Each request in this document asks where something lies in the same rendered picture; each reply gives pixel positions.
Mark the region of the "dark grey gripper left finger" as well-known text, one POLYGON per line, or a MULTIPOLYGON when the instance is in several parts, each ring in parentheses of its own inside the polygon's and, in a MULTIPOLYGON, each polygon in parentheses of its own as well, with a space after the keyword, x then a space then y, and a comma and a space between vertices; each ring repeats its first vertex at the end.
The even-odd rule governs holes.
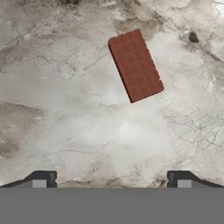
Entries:
POLYGON ((23 188, 56 188, 56 171, 33 171, 27 177, 11 182, 6 185, 0 185, 0 188, 23 187, 23 188))

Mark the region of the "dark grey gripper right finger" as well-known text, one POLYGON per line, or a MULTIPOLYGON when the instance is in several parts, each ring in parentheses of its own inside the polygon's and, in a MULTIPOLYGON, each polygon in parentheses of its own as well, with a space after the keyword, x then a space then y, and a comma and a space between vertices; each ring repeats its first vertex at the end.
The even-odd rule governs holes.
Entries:
POLYGON ((168 171, 167 178, 168 188, 223 188, 223 185, 198 178, 190 171, 168 171))

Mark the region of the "brown chocolate bar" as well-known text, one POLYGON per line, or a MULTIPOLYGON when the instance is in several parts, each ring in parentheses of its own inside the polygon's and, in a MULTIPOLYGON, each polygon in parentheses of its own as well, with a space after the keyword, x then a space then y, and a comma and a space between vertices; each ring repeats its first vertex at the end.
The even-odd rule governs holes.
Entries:
POLYGON ((108 48, 131 103, 165 89, 140 29, 110 38, 108 48))

